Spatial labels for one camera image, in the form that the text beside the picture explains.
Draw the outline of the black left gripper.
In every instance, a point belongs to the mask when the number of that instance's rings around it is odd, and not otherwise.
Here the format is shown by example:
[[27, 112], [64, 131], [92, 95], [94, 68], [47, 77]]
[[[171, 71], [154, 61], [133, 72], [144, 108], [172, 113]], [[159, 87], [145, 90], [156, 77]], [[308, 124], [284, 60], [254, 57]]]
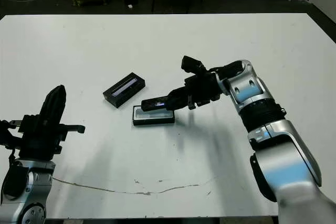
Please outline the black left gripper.
[[40, 114], [24, 115], [22, 120], [9, 122], [11, 128], [18, 128], [23, 134], [16, 141], [20, 158], [52, 160], [55, 154], [60, 154], [68, 132], [83, 134], [85, 126], [61, 124], [60, 119], [65, 109], [66, 90], [64, 85], [56, 86], [46, 96]]

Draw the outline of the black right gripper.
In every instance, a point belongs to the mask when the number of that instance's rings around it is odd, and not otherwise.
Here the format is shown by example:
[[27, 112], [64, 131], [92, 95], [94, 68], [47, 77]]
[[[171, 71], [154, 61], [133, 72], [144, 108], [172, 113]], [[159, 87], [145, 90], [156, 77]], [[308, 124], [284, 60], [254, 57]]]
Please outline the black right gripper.
[[167, 96], [165, 107], [169, 111], [182, 109], [186, 106], [193, 110], [197, 106], [217, 101], [221, 96], [221, 89], [214, 72], [195, 74], [184, 80], [185, 86], [172, 90]]

